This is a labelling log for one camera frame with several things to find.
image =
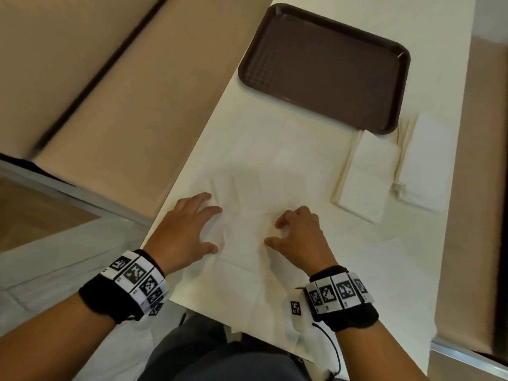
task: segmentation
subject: left hand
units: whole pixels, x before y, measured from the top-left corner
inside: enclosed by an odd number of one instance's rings
[[[219,249],[213,243],[201,242],[199,239],[203,226],[214,215],[222,212],[219,206],[205,207],[198,211],[201,204],[211,197],[211,194],[203,192],[192,198],[180,199],[143,247],[165,275],[199,261],[206,254],[218,253]]]

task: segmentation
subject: forearm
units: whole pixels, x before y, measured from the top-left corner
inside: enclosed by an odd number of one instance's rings
[[[336,333],[352,381],[427,380],[384,325]]]
[[[74,294],[0,339],[3,379],[70,380],[115,326]]]

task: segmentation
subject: hand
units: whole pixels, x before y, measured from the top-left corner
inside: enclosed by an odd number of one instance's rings
[[[218,253],[219,249],[213,243],[201,242],[199,239],[203,226],[214,215],[222,212],[219,206],[205,207],[198,211],[201,204],[211,197],[211,194],[203,192],[192,198],[180,199],[143,247],[165,275],[199,261],[206,254]]]
[[[268,247],[280,252],[309,277],[338,265],[319,227],[319,217],[312,214],[307,206],[285,211],[275,222],[275,227],[282,229],[285,226],[289,227],[289,235],[266,238]]]

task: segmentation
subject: finger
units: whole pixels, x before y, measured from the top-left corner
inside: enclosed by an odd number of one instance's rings
[[[204,256],[207,254],[217,254],[219,252],[219,248],[211,242],[202,242],[200,250]]]
[[[222,211],[222,207],[219,206],[205,207],[203,210],[198,212],[201,225],[204,226],[214,215],[220,214]]]
[[[185,204],[190,198],[181,198],[175,204],[175,211],[179,212],[185,208]]]
[[[184,211],[193,214],[198,211],[203,202],[206,202],[210,198],[212,198],[212,194],[209,192],[202,192],[200,194],[194,195],[185,204]]]
[[[268,247],[271,247],[272,249],[281,252],[281,250],[283,249],[284,240],[279,237],[267,237],[265,238],[264,243]]]
[[[307,206],[301,206],[301,207],[298,207],[295,212],[298,214],[298,215],[310,215],[310,210]]]
[[[286,210],[284,213],[275,221],[275,227],[282,229],[285,225],[291,224],[297,215],[294,211]]]

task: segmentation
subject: right hand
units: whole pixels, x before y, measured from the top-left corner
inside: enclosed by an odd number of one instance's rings
[[[282,229],[285,226],[289,227],[287,237],[268,237],[265,245],[280,252],[309,277],[338,265],[320,229],[319,217],[307,206],[285,211],[275,222],[275,227]]]

